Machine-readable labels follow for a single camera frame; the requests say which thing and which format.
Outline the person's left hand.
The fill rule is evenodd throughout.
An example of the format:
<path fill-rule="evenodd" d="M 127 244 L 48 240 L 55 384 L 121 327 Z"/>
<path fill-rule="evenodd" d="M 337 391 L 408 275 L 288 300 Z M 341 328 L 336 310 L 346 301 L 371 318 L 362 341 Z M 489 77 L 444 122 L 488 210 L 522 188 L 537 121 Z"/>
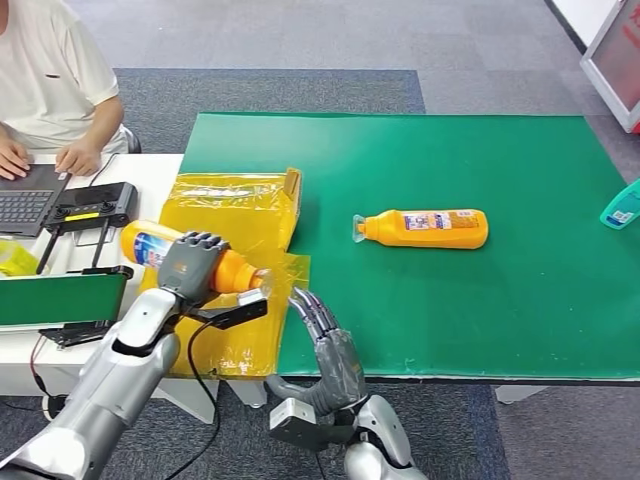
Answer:
<path fill-rule="evenodd" d="M 101 150 L 87 140 L 78 140 L 60 150 L 55 170 L 73 176 L 90 176 L 101 166 Z"/>

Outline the person's right hand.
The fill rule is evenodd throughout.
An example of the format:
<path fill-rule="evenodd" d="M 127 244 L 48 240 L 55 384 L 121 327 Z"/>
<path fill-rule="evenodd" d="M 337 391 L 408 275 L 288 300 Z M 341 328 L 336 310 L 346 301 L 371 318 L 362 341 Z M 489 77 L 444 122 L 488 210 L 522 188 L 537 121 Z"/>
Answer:
<path fill-rule="evenodd" d="M 30 170 L 27 151 L 8 137 L 1 138 L 1 178 L 16 180 L 25 178 Z"/>

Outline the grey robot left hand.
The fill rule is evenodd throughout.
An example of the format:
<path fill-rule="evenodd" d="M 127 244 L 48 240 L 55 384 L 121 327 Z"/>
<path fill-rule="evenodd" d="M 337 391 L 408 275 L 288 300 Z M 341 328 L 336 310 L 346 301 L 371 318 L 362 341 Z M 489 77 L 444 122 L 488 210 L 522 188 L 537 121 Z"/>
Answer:
<path fill-rule="evenodd" d="M 189 306 L 202 306 L 220 293 L 217 269 L 230 249 L 229 242 L 208 232 L 188 232 L 175 240 L 158 270 L 157 286 Z"/>

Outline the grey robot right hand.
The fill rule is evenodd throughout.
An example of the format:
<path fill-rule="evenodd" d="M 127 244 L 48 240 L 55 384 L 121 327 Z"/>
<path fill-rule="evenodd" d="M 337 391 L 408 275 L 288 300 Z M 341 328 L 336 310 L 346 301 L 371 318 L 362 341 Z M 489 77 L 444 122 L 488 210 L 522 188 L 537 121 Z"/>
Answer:
<path fill-rule="evenodd" d="M 310 387 L 301 387 L 271 374 L 266 382 L 273 394 L 306 403 L 322 416 L 367 397 L 365 373 L 349 332 L 341 328 L 328 307 L 309 290 L 295 287 L 288 303 L 306 327 L 321 378 Z"/>

